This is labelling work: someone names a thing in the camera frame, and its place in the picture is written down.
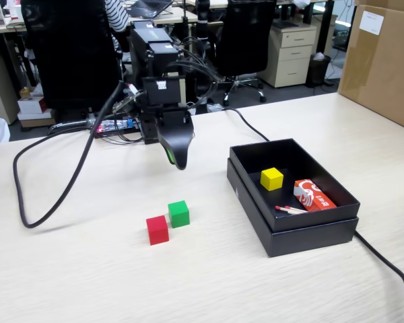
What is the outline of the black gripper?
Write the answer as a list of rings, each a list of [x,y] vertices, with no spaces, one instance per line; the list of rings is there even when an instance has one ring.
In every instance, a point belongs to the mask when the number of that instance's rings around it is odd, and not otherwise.
[[[164,148],[168,161],[179,170],[187,167],[189,145],[193,140],[193,121],[184,104],[156,104],[140,109],[139,118],[152,123],[158,131],[158,141]]]

